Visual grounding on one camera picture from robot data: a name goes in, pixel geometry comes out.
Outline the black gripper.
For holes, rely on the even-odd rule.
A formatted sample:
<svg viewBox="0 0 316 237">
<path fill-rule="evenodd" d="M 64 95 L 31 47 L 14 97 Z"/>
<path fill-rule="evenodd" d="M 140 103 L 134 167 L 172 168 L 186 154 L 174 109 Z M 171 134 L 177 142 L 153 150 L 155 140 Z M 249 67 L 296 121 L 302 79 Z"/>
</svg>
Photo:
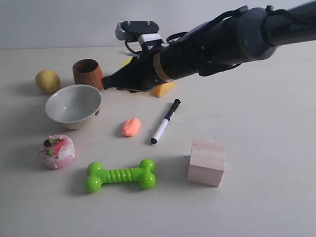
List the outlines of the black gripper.
<svg viewBox="0 0 316 237">
<path fill-rule="evenodd" d="M 137 52 L 130 62 L 116 72 L 116 75 L 108 75 L 102 78 L 104 90 L 119 88 L 129 91 L 150 91 L 163 84 L 158 76 L 154 59 L 158 51 Z"/>
</svg>

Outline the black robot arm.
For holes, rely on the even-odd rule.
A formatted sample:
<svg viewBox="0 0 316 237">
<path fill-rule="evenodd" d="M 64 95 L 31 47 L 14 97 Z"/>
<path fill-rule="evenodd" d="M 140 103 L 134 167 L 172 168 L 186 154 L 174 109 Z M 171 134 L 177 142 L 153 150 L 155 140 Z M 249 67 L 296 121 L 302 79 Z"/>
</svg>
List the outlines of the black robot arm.
<svg viewBox="0 0 316 237">
<path fill-rule="evenodd" d="M 188 32 L 162 39 L 153 21 L 121 21 L 116 38 L 139 43 L 131 61 L 102 78 L 105 89 L 151 91 L 193 74 L 207 77 L 243 63 L 270 58 L 282 45 L 316 38 L 316 3 L 291 9 L 242 6 L 222 13 Z"/>
</svg>

